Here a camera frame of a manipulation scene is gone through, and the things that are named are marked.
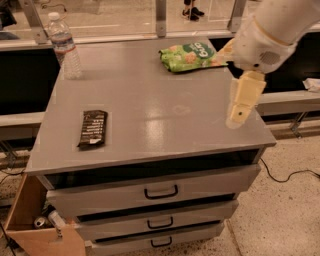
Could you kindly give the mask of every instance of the black handle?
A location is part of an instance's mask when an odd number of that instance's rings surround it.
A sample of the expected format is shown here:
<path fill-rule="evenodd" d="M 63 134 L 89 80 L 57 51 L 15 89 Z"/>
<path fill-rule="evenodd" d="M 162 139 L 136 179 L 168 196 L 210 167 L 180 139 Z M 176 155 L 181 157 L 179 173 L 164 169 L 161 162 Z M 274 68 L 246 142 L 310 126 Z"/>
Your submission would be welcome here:
<path fill-rule="evenodd" d="M 154 244 L 154 243 L 153 243 L 153 240 L 151 240 L 151 246 L 152 246 L 153 248 L 162 247 L 162 246 L 168 246 L 168 245 L 170 245 L 170 244 L 172 244 L 172 237 L 171 237 L 171 236 L 169 237 L 169 242 L 166 243 L 166 244 Z"/>
<path fill-rule="evenodd" d="M 147 199 L 149 200 L 155 200 L 155 199 L 163 199 L 163 198 L 169 198 L 169 197 L 173 197 L 176 196 L 178 194 L 178 186 L 174 185 L 174 192 L 172 194 L 169 195 L 163 195 L 163 196 L 149 196 L 148 195 L 148 189 L 144 190 L 144 195 Z"/>
<path fill-rule="evenodd" d="M 154 226 L 152 227 L 151 224 L 150 224 L 150 221 L 148 220 L 148 228 L 149 229 L 158 229 L 158 228 L 168 228 L 170 226 L 173 225 L 173 218 L 170 217 L 170 223 L 169 224 L 165 224 L 165 225 L 162 225 L 162 226 Z"/>

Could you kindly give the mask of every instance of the green chip bag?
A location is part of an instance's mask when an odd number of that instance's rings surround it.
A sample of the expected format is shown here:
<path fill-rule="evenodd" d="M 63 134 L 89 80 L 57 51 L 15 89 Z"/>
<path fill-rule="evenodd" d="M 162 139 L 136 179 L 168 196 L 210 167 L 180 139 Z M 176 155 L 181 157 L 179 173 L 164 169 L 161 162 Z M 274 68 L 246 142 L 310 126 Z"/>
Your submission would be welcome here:
<path fill-rule="evenodd" d="M 226 66 L 215 58 L 215 52 L 204 43 L 191 43 L 174 45 L 168 49 L 160 50 L 160 59 L 171 72 Z"/>

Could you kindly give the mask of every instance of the plastic water bottle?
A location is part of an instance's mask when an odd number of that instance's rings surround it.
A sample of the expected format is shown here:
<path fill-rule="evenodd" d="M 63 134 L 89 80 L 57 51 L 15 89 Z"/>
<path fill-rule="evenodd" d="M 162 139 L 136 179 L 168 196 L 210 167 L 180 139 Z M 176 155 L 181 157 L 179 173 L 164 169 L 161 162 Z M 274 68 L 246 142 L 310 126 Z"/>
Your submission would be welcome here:
<path fill-rule="evenodd" d="M 49 34 L 53 49 L 66 79 L 80 79 L 82 68 L 77 48 L 73 42 L 69 26 L 60 19 L 57 12 L 49 13 Z"/>

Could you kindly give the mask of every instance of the brown box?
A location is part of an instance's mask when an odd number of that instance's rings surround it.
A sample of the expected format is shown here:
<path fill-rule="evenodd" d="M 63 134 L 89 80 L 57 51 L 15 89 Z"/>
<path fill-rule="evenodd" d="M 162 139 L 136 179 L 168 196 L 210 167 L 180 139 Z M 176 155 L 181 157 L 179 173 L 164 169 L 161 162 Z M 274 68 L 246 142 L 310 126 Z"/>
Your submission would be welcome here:
<path fill-rule="evenodd" d="M 37 177 L 23 175 L 5 223 L 6 234 L 30 256 L 85 256 L 84 241 L 72 225 L 61 230 L 62 238 L 55 228 L 34 229 L 33 222 L 41 215 L 46 193 Z"/>

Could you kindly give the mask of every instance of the black shoe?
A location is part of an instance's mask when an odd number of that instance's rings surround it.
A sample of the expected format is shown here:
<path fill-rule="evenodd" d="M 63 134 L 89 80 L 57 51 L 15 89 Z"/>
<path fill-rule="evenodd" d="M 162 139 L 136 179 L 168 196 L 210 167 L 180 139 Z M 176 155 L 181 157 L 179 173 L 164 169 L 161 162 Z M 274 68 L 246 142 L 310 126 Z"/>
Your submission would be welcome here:
<path fill-rule="evenodd" d="M 188 11 L 182 11 L 182 17 L 184 17 L 187 20 L 191 20 L 191 21 L 199 21 L 199 18 L 197 15 L 194 15 L 193 13 L 191 13 L 190 15 L 190 10 Z"/>
<path fill-rule="evenodd" d="M 199 9 L 197 7 L 193 7 L 191 10 L 192 14 L 195 14 L 197 16 L 203 17 L 204 16 L 204 12 L 199 11 Z"/>

